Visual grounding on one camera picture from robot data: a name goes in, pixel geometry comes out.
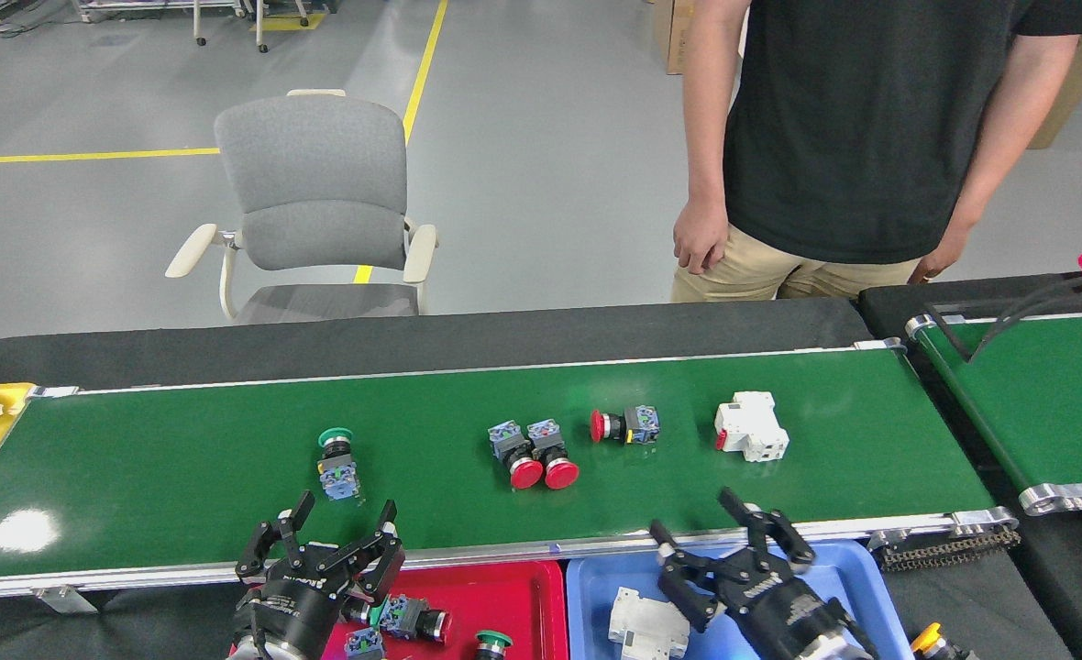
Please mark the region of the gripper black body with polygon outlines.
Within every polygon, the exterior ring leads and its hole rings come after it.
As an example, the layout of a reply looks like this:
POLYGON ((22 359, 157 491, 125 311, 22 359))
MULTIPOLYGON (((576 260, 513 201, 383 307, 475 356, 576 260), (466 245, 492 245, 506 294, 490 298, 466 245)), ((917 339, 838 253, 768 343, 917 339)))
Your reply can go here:
POLYGON ((788 560, 742 550, 720 569, 720 600, 762 659, 799 659, 835 632, 835 619, 788 560))
POLYGON ((335 544, 303 544, 301 567, 248 547, 238 563, 243 582, 264 575, 238 604, 239 659, 319 659, 353 580, 347 552, 335 544))

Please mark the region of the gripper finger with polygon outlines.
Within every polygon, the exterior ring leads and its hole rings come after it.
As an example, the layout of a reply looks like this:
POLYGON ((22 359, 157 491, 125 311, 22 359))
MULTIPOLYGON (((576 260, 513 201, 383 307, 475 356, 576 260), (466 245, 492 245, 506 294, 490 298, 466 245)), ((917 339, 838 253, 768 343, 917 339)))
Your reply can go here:
POLYGON ((282 542, 285 560, 288 560, 290 568, 298 571, 298 569, 306 567, 307 560, 301 543, 298 542, 296 534, 303 529, 314 506, 314 496, 311 491, 304 491, 299 498, 298 504, 289 510, 283 510, 274 522, 260 522, 248 540, 243 555, 237 560, 237 578, 248 579, 263 572, 265 560, 269 558, 270 550, 277 542, 282 542))
POLYGON ((387 500, 373 534, 362 536, 344 547, 349 597, 373 604, 390 596, 393 581, 405 560, 405 547, 394 525, 395 518, 397 502, 387 500))
POLYGON ((730 488, 723 489, 723 509, 734 522, 744 527, 747 547, 758 569, 770 568, 768 538, 784 551, 786 559, 792 569, 806 569, 812 566, 813 560, 816 560, 816 552, 812 545, 799 534, 792 522, 789 522, 780 510, 765 512, 745 504, 745 501, 730 488))
POLYGON ((688 620, 692 630, 704 633, 712 619, 724 611, 716 597, 716 577, 709 575, 721 571, 722 576, 733 577, 733 555, 724 558, 692 555, 679 547, 662 522, 654 522, 654 539, 658 546, 657 560, 661 565, 658 588, 688 620))

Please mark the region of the person's right hand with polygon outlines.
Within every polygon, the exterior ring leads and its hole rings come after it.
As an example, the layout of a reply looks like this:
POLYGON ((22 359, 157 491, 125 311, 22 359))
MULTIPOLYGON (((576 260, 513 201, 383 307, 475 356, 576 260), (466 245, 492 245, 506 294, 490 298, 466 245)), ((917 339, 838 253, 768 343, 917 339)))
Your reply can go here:
POLYGON ((679 267, 690 275, 716 267, 724 256, 729 228, 723 199, 689 199, 672 228, 679 267))

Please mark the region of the person's left hand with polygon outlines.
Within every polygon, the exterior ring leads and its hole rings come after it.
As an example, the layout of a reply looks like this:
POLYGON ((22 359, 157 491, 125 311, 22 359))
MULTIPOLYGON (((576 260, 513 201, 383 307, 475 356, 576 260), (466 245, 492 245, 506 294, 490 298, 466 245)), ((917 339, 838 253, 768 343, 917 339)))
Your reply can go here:
POLYGON ((969 230, 967 229, 947 230, 939 246, 931 254, 918 260, 918 266, 911 272, 907 283, 928 283, 928 281, 933 281, 936 277, 944 274, 945 270, 956 264, 956 260, 963 255, 968 239, 969 230))

